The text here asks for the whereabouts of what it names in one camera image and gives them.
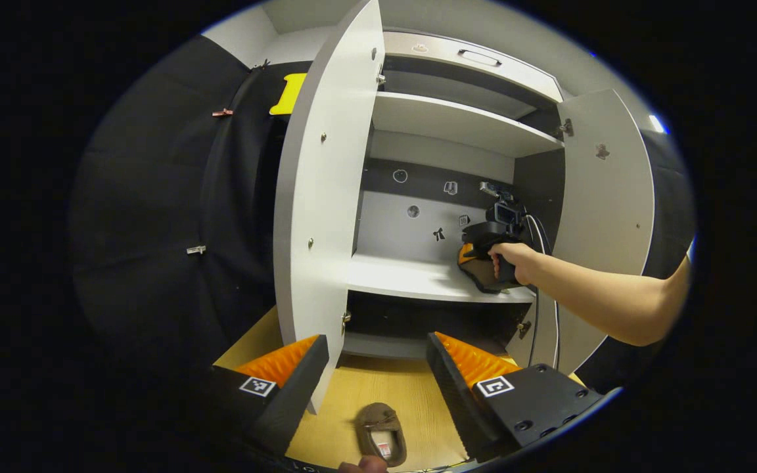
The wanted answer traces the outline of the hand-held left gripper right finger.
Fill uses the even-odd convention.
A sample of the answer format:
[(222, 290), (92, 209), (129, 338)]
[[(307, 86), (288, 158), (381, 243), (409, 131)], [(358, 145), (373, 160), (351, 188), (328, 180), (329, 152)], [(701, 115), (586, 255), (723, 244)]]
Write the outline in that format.
[(467, 455), (480, 464), (531, 453), (604, 406), (604, 396), (545, 363), (518, 367), (431, 332), (426, 360)]

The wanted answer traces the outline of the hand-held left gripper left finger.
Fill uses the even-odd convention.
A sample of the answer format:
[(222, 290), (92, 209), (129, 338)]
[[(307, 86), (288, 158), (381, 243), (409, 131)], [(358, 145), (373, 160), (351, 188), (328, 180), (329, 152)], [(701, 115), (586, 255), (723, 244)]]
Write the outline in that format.
[(210, 368), (210, 422), (223, 443), (283, 456), (329, 362), (327, 336), (292, 342), (234, 368)]

